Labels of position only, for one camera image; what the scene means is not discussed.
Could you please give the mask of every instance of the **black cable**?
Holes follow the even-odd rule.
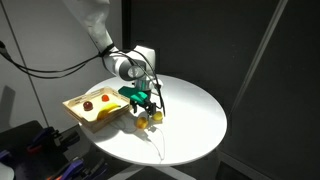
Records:
[[[65,72],[65,71],[69,71],[69,70],[72,70],[72,69],[75,69],[79,66],[82,66],[83,64],[86,64],[88,63],[89,61],[95,59],[99,57],[99,55],[96,55],[96,56],[93,56],[92,58],[89,58],[87,60],[84,60],[83,62],[79,63],[79,64],[76,64],[74,66],[71,66],[71,67],[68,67],[66,69],[63,69],[63,70],[51,70],[51,71],[48,71],[48,70],[38,70],[38,69],[32,69],[32,68],[28,68],[28,67],[25,67],[25,66],[22,66],[16,62],[14,62],[12,59],[7,59],[10,63],[14,64],[16,67],[20,67],[24,70],[28,70],[28,71],[32,71],[32,72],[39,72],[39,73],[60,73],[60,72]]]
[[[78,67],[77,69],[67,73],[67,74],[64,74],[64,75],[61,75],[61,76],[39,76],[39,75],[35,75],[35,74],[32,74],[30,72],[28,72],[27,70],[25,69],[22,69],[21,67],[18,67],[16,66],[20,71],[30,75],[30,76],[33,76],[33,77],[36,77],[36,78],[41,78],[41,79],[58,79],[58,78],[63,78],[63,77],[66,77],[66,76],[69,76],[70,74],[73,74],[75,73],[76,71],[80,70],[81,68],[83,68],[86,64],[83,64],[81,65],[80,67]]]
[[[121,51],[128,51],[128,52],[133,51],[133,52],[138,53],[148,63],[148,65],[151,68],[151,71],[152,71],[152,73],[153,73],[153,75],[154,75],[154,77],[156,79],[157,85],[159,85],[158,77],[157,77],[157,74],[155,73],[155,70],[151,66],[149,60],[141,52],[136,51],[136,50],[130,50],[130,49],[122,49]],[[153,81],[151,81],[151,82],[152,82],[153,86],[156,88],[157,92],[159,93],[161,108],[163,107],[163,114],[165,115],[166,113],[165,113],[165,107],[164,107],[164,102],[163,102],[163,99],[162,99],[161,91],[160,91],[158,86],[155,86]]]
[[[158,106],[157,106],[157,108],[159,108],[159,109],[163,108],[163,114],[164,114],[164,116],[165,116],[166,112],[165,112],[165,106],[164,106],[163,98],[162,98],[162,95],[161,95],[161,91],[160,91],[160,89],[158,88],[158,86],[156,86],[156,85],[154,84],[154,82],[152,81],[152,78],[150,77],[150,75],[140,66],[140,64],[138,64],[134,59],[132,59],[132,58],[129,57],[128,55],[123,54],[121,51],[115,51],[115,52],[112,52],[111,54],[114,54],[114,53],[115,53],[115,54],[120,54],[121,56],[126,57],[129,61],[134,62],[134,63],[144,72],[144,74],[151,80],[151,83],[152,83],[153,86],[156,88],[157,92],[159,93],[159,98],[160,98],[161,107],[158,107]],[[156,74],[155,74],[155,71],[154,71],[154,69],[152,68],[149,60],[148,60],[143,54],[141,54],[140,52],[138,52],[138,54],[140,54],[140,55],[144,58],[144,60],[148,63],[148,65],[150,66],[150,68],[151,68],[151,70],[152,70],[152,73],[153,73],[154,76],[155,76],[157,85],[159,85],[159,81],[158,81],[158,79],[157,79],[157,76],[156,76]]]
[[[18,50],[18,53],[19,53],[19,55],[20,55],[20,57],[21,57],[22,63],[23,63],[25,66],[27,66],[27,65],[26,65],[26,61],[25,61],[25,59],[24,59],[24,56],[23,56],[23,54],[22,54],[22,52],[21,52],[21,49],[20,49],[20,46],[19,46],[17,37],[16,37],[15,32],[14,32],[14,30],[13,30],[13,28],[12,28],[12,25],[11,25],[11,22],[10,22],[10,19],[9,19],[9,16],[8,16],[8,14],[7,14],[6,8],[4,7],[4,4],[3,4],[2,0],[0,0],[0,4],[1,4],[2,10],[3,10],[5,19],[7,20],[7,23],[8,23],[9,29],[10,29],[10,32],[11,32],[11,34],[12,34],[13,41],[15,42],[15,44],[16,44],[16,46],[17,46],[17,50]],[[0,48],[0,50],[3,50],[3,52],[4,52],[5,54],[9,55],[9,54],[7,53],[7,50],[5,49],[5,45],[4,45],[4,44],[2,45],[2,48]],[[39,108],[40,108],[41,114],[42,114],[42,116],[43,116],[43,118],[44,118],[44,120],[45,120],[45,122],[46,122],[47,127],[49,127],[48,119],[47,119],[47,117],[46,117],[46,114],[44,113],[44,110],[43,110],[43,107],[42,107],[42,104],[41,104],[41,101],[40,101],[38,92],[37,92],[37,90],[36,90],[36,88],[35,88],[35,85],[34,85],[34,83],[33,83],[33,80],[32,80],[32,78],[31,78],[31,76],[28,76],[28,79],[29,79],[29,81],[30,81],[30,85],[31,85],[31,88],[32,88],[32,90],[33,90],[33,92],[34,92],[34,95],[35,95],[35,97],[36,97],[36,100],[37,100],[37,102],[38,102],[38,104],[39,104]]]

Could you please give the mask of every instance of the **gray wall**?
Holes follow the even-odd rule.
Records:
[[[62,1],[10,0],[3,1],[3,4],[21,55],[28,67],[44,70],[64,69],[98,52]],[[121,48],[121,1],[111,1],[110,9],[107,28],[114,42]],[[2,10],[0,13],[0,39],[8,46],[12,58],[22,64]],[[1,90],[5,96],[1,100],[6,101],[1,102],[1,105],[4,105],[0,107],[1,123],[5,125],[1,126],[1,130],[34,119],[44,127],[47,121],[48,125],[60,131],[69,129],[76,125],[76,122],[66,114],[62,102],[84,94],[98,82],[113,77],[103,68],[99,59],[88,63],[68,77],[55,80],[30,78],[5,62],[2,57],[0,59]],[[4,95],[5,92],[13,94],[12,98]]]
[[[278,1],[132,0],[131,45],[229,115]],[[219,150],[276,180],[320,179],[319,3],[289,0]]]

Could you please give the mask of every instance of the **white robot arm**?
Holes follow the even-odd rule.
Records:
[[[99,52],[105,54],[103,56],[105,68],[125,81],[135,81],[134,91],[130,88],[121,89],[120,94],[130,97],[131,94],[143,92],[147,95],[147,98],[138,99],[138,102],[136,99],[130,99],[135,111],[138,104],[144,107],[149,115],[156,112],[156,104],[150,102],[151,91],[156,88],[161,107],[164,107],[159,90],[163,84],[161,81],[159,83],[154,72],[155,51],[137,46],[134,50],[125,53],[114,46],[105,25],[110,7],[109,0],[63,0],[63,2],[89,33]]]

